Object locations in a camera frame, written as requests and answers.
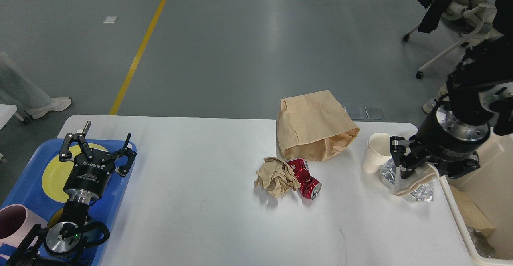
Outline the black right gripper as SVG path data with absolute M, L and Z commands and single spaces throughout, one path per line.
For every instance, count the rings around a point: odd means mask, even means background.
M 409 139 L 390 137 L 390 152 L 400 177 L 406 179 L 431 156 L 440 176 L 458 179 L 481 167 L 475 152 L 491 134 L 488 124 L 470 125 L 459 120 L 449 104 L 434 107 Z

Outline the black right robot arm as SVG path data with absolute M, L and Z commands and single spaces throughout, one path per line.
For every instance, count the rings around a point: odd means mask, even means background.
M 512 133 L 512 39 L 489 38 L 467 49 L 447 77 L 447 94 L 435 101 L 417 133 L 390 138 L 402 179 L 425 163 L 458 179 L 480 167 L 477 149 L 491 133 Z

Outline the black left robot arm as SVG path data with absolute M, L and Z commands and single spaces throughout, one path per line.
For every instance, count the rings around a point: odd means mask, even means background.
M 43 143 L 1 209 L 2 266 L 96 266 L 136 158 L 130 142 L 88 142 L 84 129 Z

